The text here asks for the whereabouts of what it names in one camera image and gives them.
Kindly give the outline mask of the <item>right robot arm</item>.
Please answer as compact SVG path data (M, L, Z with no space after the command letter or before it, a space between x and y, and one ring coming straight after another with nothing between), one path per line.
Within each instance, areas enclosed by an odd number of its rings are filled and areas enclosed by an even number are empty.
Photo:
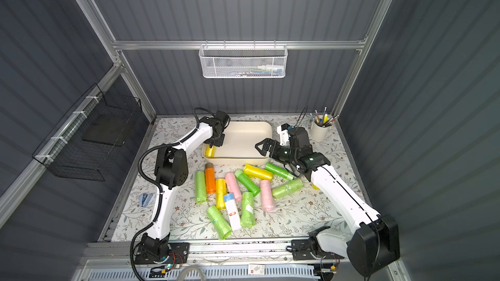
M365 279L400 258L398 224L390 216L382 216L364 202L339 176L325 155L313 150L304 127L279 127L289 143L265 138L255 145L262 156L294 167L318 187L329 199L348 225L345 234L329 226L309 233L305 248L294 247L292 253L308 250L324 258L337 255L350 260L353 268Z

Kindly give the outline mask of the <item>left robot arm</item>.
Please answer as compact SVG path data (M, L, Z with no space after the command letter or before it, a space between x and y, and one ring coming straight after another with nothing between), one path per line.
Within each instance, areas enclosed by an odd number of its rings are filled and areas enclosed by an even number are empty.
M174 200L189 175L188 156L200 145L222 146L230 124L226 112L215 113L202 107L193 109L195 126L173 143L149 148L138 160L140 177L156 187L155 212L150 223L136 232L130 243L130 263L138 280L143 280L135 265L137 251L161 265L174 258L169 237Z

